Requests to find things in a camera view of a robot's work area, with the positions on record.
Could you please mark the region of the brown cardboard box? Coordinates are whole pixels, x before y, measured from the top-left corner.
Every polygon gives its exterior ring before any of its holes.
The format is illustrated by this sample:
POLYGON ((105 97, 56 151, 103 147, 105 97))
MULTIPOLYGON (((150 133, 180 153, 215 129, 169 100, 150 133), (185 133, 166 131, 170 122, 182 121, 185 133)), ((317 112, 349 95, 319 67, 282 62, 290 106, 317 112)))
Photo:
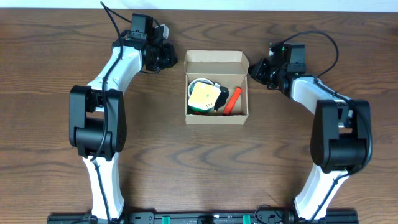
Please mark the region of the brown cardboard box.
POLYGON ((249 116, 248 68, 242 51, 186 51, 185 122, 243 125, 249 116))

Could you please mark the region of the beige masking tape roll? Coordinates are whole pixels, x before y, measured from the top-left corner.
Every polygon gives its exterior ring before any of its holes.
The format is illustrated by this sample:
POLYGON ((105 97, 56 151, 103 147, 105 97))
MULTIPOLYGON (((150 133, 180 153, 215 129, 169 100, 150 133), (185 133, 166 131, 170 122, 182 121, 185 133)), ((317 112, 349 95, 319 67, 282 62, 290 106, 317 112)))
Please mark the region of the beige masking tape roll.
POLYGON ((214 82, 212 82, 211 80, 209 80, 209 79, 206 79, 206 78, 197 78, 197 79, 194 79, 192 82, 190 82, 190 84, 188 85, 188 88, 187 88, 187 95, 188 95, 188 97, 190 97, 191 96, 191 94, 192 94, 192 91, 193 91, 193 88, 194 88, 194 86, 196 85, 196 83, 198 83, 198 82, 200 82, 200 83, 205 83, 205 84, 209 84, 209 85, 215 85, 215 83, 214 82))

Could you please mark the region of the red utility knife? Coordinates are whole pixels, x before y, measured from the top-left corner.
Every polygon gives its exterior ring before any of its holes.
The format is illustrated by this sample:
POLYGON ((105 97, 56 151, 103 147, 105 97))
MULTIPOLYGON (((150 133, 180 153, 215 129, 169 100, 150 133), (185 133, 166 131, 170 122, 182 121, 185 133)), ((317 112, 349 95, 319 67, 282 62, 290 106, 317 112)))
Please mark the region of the red utility knife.
POLYGON ((229 99, 227 105, 225 106, 224 110, 223 110, 223 115, 225 116, 229 116, 237 102, 237 100, 239 99, 240 95, 242 93, 242 89, 240 87, 236 87, 234 93, 232 94, 231 98, 229 99))

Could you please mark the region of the yellow sticky note pad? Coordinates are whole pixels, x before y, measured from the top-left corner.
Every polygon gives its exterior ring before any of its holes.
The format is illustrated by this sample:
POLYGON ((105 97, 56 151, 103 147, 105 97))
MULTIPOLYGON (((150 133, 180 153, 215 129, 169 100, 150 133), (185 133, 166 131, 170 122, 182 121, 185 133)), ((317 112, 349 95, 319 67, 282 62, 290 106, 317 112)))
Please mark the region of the yellow sticky note pad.
POLYGON ((220 95, 220 89, 216 86, 196 83, 187 104, 198 108, 214 107, 217 98, 220 95))

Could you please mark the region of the green tape roll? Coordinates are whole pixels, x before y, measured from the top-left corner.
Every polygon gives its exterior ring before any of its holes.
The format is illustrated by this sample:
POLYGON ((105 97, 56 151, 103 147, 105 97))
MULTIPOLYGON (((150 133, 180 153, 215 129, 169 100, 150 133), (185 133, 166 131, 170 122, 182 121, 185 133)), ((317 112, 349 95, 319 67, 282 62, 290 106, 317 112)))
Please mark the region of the green tape roll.
POLYGON ((201 113, 201 114, 209 113, 209 112, 213 109, 213 107, 209 107, 209 108, 203 109, 203 108, 198 108, 198 107, 190 106, 190 105, 188 105, 188 107, 189 107, 194 113, 201 113))

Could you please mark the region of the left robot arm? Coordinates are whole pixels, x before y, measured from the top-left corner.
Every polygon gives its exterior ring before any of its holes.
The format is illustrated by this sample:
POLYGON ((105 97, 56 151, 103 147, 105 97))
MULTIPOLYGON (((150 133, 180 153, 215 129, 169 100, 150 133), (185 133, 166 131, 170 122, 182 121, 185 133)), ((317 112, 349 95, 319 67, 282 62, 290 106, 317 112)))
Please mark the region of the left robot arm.
POLYGON ((90 177, 93 208, 88 223, 126 223, 119 183, 119 155, 127 138, 124 93, 138 73, 159 73, 177 62, 169 28, 134 13, 116 33, 111 57, 99 75, 70 91, 69 140, 90 177))

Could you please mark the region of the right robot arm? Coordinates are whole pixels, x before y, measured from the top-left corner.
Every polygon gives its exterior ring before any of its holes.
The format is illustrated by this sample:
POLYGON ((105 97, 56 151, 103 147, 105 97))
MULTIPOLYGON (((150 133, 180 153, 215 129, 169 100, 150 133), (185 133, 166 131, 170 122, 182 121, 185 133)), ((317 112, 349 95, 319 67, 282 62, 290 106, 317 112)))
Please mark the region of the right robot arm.
POLYGON ((269 58, 249 67, 255 81, 303 105, 313 117, 310 154, 313 166, 294 209, 284 223, 326 223, 327 208, 341 185, 361 172, 373 153, 370 105, 353 100, 306 72, 303 43, 278 42, 269 58))

